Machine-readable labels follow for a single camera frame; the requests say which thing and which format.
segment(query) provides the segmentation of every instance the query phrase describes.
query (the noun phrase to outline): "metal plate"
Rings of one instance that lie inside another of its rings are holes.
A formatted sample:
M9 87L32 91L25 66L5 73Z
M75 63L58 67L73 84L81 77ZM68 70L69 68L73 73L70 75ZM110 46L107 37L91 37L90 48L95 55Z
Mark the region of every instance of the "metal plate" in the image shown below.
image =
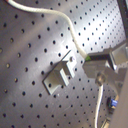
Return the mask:
M87 53L126 39L116 0L16 1L67 14ZM17 10L4 0L0 2L0 20L0 127L93 128L98 87L82 69L84 60L66 21L56 15ZM50 96L42 81L70 49L77 60L75 79ZM114 95L104 85L98 127L108 114L107 97Z

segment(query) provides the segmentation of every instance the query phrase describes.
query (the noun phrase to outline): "white cable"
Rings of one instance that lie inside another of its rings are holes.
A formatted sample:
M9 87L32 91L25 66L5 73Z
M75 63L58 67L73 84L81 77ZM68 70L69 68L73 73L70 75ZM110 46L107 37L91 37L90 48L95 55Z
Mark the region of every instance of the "white cable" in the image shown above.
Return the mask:
M76 33L75 33L75 30L74 30L72 21L70 20L70 18L69 18L66 14L64 14L64 13L62 13L62 12L59 12L59 11L50 10L50 9L27 7L27 6L18 4L18 3L16 3L16 2L13 1L13 0L6 0L6 1L7 1L10 5L12 5L13 7L15 7L15 8L17 8L17 9L20 9L20 10L23 10L23 11L35 12L35 13L55 14L55 15L58 15L58 16L63 17L63 18L68 22L68 24L69 24L69 26L70 26L70 32L71 32L72 38L74 39L74 43L75 43L75 46L76 46L77 50L79 51L80 55L81 55L84 59L87 57L87 53L79 46L79 44L78 44L78 42L77 42Z
M103 85L99 87L99 94L98 94L98 99L97 99L97 106L96 106L96 111L95 111L95 128L97 128L97 122L98 122L98 115L99 115L99 109L100 109L100 104L103 96Z

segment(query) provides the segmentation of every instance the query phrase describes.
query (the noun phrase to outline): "pegboard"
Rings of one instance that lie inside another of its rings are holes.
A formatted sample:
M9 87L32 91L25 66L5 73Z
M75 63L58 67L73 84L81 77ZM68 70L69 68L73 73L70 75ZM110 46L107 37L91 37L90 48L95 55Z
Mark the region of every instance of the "pegboard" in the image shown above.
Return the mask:
M116 0L15 0L67 14L87 53L126 39ZM98 87L82 69L69 26L56 15L17 10L0 2L0 127L93 128ZM75 78L49 95L42 81L72 50ZM106 100L115 93L104 85L98 128L108 115Z

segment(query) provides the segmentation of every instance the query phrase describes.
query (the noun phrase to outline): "bolt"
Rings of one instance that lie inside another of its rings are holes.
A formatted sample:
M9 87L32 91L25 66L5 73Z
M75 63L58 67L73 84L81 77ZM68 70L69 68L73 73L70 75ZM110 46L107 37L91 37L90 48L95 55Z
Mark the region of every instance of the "bolt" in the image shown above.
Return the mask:
M70 61L73 62L75 60L75 58L72 56L70 57Z
M106 80L105 75L99 72L97 74L95 83L98 84L99 86L102 86L102 84L105 82L105 80Z

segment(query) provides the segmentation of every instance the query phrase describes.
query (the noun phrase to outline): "metal bracket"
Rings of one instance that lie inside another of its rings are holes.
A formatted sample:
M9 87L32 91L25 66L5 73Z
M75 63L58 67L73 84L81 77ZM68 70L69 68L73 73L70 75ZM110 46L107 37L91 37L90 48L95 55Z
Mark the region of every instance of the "metal bracket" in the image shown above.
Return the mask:
M69 85L67 75L72 78L75 77L75 73L73 71L75 65L76 58L73 52L69 51L44 80L44 84L49 94L52 95L59 85Z

